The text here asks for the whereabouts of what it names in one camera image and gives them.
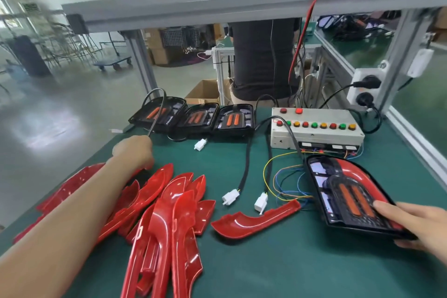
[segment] open cardboard box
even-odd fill
[[[226,103],[221,104],[219,101],[219,89],[217,87],[217,80],[202,79],[199,83],[187,94],[185,100],[188,104],[206,104],[219,103],[220,105],[231,105],[230,81],[228,79],[223,81],[224,95]]]

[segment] pants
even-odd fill
[[[291,95],[288,98],[278,99],[278,105],[280,108],[294,108],[295,107],[295,98],[296,98],[296,94]],[[253,107],[256,105],[256,101],[245,101],[245,100],[240,100],[240,99],[236,98],[233,94],[233,91],[231,91],[231,100],[232,100],[233,104],[250,104]],[[263,108],[273,108],[276,106],[276,104],[274,103],[273,100],[268,99],[266,97],[265,100],[259,101],[258,106],[261,106]]]

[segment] hand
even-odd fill
[[[148,136],[132,136],[117,143],[112,154],[114,158],[130,162],[135,169],[151,169],[154,166],[152,141]]]
[[[382,216],[401,224],[419,240],[395,240],[404,248],[428,251],[447,265],[447,211],[434,206],[397,203],[397,206],[375,201]]]

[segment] red wire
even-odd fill
[[[312,17],[313,7],[315,6],[315,3],[316,3],[317,1],[318,1],[318,0],[314,0],[314,1],[312,2],[312,4],[311,4],[310,7],[309,7],[308,13],[307,13],[307,15],[306,15],[305,26],[303,27],[303,31],[301,32],[301,35],[300,35],[300,37],[299,37],[299,41],[298,41],[298,46],[297,46],[298,49],[295,51],[295,54],[294,54],[294,56],[293,56],[293,60],[292,60],[292,65],[290,65],[289,80],[290,80],[290,76],[292,75],[293,68],[294,68],[294,66],[295,66],[296,58],[298,57],[299,48],[300,48],[301,45],[303,44],[303,41],[304,41],[304,38],[305,38],[305,35],[306,35],[306,30],[307,30],[307,28],[308,28],[308,26],[309,26],[310,18]]]

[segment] black shirt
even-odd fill
[[[235,97],[256,101],[261,95],[267,94],[282,99],[297,92],[296,87],[289,86],[288,76],[293,59],[294,31],[299,29],[298,19],[228,25],[235,53],[232,89]],[[271,44],[276,58],[276,72]]]

